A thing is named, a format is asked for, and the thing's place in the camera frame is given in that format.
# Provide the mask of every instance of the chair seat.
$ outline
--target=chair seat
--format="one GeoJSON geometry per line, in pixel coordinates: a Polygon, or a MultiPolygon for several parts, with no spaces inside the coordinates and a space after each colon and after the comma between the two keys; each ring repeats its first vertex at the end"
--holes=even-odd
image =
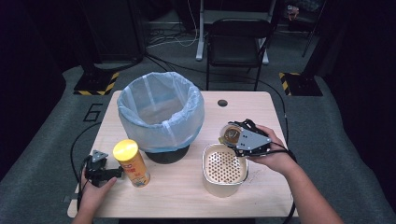
{"type": "Polygon", "coordinates": [[[210,52],[209,63],[213,66],[258,67],[261,64],[255,38],[213,36],[210,52]]]}

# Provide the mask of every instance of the chip can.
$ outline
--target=chip can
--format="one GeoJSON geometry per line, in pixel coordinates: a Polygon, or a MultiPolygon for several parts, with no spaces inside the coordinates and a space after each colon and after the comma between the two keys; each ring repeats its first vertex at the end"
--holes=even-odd
{"type": "Polygon", "coordinates": [[[113,155],[135,187],[142,188],[149,183],[149,172],[136,141],[126,139],[118,142],[113,155]]]}

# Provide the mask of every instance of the yellow canister lid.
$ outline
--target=yellow canister lid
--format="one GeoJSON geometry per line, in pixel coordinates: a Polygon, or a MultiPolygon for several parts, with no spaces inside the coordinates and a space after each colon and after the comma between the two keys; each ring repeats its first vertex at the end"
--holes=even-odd
{"type": "Polygon", "coordinates": [[[136,155],[138,149],[136,141],[125,139],[114,146],[113,156],[117,161],[128,161],[136,155]]]}

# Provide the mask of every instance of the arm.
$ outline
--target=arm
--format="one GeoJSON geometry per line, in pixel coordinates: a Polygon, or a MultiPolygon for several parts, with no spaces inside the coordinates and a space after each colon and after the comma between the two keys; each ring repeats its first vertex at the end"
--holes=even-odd
{"type": "Polygon", "coordinates": [[[87,182],[85,176],[82,176],[82,185],[85,185],[83,190],[83,196],[81,199],[81,204],[78,209],[78,213],[76,217],[73,219],[74,224],[80,223],[92,223],[93,216],[95,215],[96,210],[102,204],[105,199],[108,191],[113,187],[116,183],[117,178],[113,177],[108,180],[101,188],[97,188],[91,182],[87,182]]]}
{"type": "MultiPolygon", "coordinates": [[[[273,142],[283,146],[273,130],[259,125],[257,127],[265,131],[273,142]]],[[[271,150],[277,149],[281,147],[271,145],[271,150]]],[[[302,223],[343,223],[304,170],[288,154],[276,153],[248,159],[267,165],[270,169],[285,176],[302,223]]]]}

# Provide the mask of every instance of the black and yellow hazard tape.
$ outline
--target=black and yellow hazard tape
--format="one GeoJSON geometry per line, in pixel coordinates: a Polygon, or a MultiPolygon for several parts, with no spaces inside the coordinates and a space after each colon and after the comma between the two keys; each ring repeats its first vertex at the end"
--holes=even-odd
{"type": "Polygon", "coordinates": [[[279,77],[280,77],[280,81],[282,82],[283,90],[285,91],[286,95],[291,95],[290,84],[286,80],[286,75],[299,76],[300,73],[279,73],[279,77]]]}
{"type": "Polygon", "coordinates": [[[103,89],[103,90],[99,90],[99,91],[74,91],[74,94],[75,95],[108,95],[111,92],[111,90],[114,88],[114,84],[116,83],[116,80],[117,80],[117,77],[119,77],[119,74],[120,73],[115,73],[111,77],[107,87],[105,89],[103,89]]]}

